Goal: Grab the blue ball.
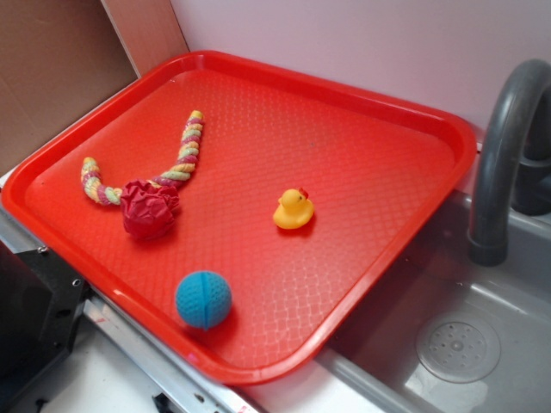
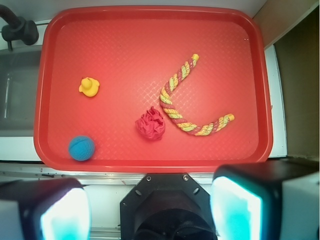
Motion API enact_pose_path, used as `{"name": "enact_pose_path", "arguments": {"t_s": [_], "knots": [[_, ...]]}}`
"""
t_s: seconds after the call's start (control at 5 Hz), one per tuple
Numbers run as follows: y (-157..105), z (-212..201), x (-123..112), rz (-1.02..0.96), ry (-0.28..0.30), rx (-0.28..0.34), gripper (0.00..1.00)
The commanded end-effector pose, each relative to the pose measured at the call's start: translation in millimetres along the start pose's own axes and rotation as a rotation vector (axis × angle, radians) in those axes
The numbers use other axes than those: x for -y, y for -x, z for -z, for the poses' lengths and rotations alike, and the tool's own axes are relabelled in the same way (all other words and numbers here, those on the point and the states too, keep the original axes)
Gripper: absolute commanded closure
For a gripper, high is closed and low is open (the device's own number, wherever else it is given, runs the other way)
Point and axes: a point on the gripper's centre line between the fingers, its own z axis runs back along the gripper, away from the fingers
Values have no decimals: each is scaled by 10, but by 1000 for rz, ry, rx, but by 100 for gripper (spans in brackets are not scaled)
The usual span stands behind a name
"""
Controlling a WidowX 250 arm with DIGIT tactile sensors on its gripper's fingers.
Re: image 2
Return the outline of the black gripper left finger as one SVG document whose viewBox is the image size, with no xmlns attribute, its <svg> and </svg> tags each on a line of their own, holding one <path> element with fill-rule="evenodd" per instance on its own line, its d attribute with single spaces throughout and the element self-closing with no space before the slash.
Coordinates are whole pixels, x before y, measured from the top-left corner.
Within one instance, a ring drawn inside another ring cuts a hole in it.
<svg viewBox="0 0 320 240">
<path fill-rule="evenodd" d="M 0 184 L 2 240 L 88 240 L 89 198 L 75 178 Z"/>
</svg>

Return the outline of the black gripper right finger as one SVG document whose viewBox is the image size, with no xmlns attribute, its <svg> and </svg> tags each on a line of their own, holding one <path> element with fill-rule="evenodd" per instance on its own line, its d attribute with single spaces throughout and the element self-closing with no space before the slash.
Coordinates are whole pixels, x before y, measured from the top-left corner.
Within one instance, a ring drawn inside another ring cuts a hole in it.
<svg viewBox="0 0 320 240">
<path fill-rule="evenodd" d="M 317 240 L 319 163 L 281 159 L 221 165 L 213 175 L 210 207 L 223 240 Z"/>
</svg>

